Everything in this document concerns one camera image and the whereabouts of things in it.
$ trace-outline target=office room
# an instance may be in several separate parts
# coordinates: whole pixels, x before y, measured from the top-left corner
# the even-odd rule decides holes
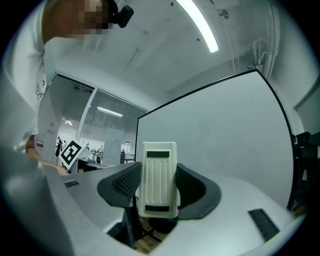
[[[25,251],[276,255],[309,239],[320,65],[297,10],[24,4],[2,57],[0,185]]]

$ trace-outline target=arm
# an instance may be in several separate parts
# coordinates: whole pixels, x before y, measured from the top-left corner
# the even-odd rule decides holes
[[[36,151],[35,149],[35,136],[32,135],[28,142],[26,143],[26,148],[25,148],[25,153],[29,156],[32,157],[36,160],[38,160],[42,165],[44,166],[51,166],[57,169],[58,173],[60,175],[66,175],[67,174],[67,170],[61,166],[56,166],[52,163],[48,163],[46,161],[44,161],[41,156],[39,155],[39,153]]]

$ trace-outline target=white wall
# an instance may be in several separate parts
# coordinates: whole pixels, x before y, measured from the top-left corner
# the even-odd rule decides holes
[[[303,123],[298,112],[291,107],[292,98],[287,93],[286,89],[280,86],[279,82],[273,76],[271,76],[269,83],[282,103],[288,117],[292,133],[294,135],[303,133],[305,131]]]
[[[56,63],[52,52],[51,44],[45,46],[44,53],[44,73],[46,76],[46,83],[49,84],[53,78],[56,76]]]
[[[58,131],[58,137],[60,137],[62,141],[66,141],[68,144],[72,140],[76,139],[77,129],[78,126],[76,125],[70,126],[62,123]]]
[[[320,132],[320,81],[314,89],[311,96],[297,109],[304,129],[311,134]]]
[[[242,73],[247,71],[248,64],[253,62],[253,56],[251,54],[244,55],[239,58],[240,65],[238,66],[238,59],[234,60],[235,73]],[[196,75],[195,77],[177,85],[171,89],[169,93],[170,100],[174,100],[184,94],[192,92],[193,90],[199,89],[203,86],[212,84],[218,80],[226,77],[233,76],[234,74],[232,61],[222,63],[218,66],[208,69],[205,72]]]
[[[319,76],[318,60],[295,21],[281,8],[280,45],[272,75],[293,108],[310,91]]]
[[[148,81],[117,75],[113,67],[102,68],[93,52],[71,51],[57,63],[58,73],[92,87],[132,102],[147,110],[153,110],[169,100],[168,94]]]

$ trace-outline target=floor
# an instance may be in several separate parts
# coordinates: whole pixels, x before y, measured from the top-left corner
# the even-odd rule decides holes
[[[146,235],[146,232],[143,232],[146,236],[135,242],[136,250],[140,253],[149,254],[166,238],[167,234],[153,230],[149,225],[148,218],[140,218],[140,220],[142,228],[155,238],[152,238],[150,235]]]

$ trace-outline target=large white panel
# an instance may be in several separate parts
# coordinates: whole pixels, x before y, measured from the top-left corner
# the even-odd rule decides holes
[[[258,72],[204,88],[139,119],[142,142],[176,142],[177,161],[255,185],[287,207],[293,152],[286,119]]]

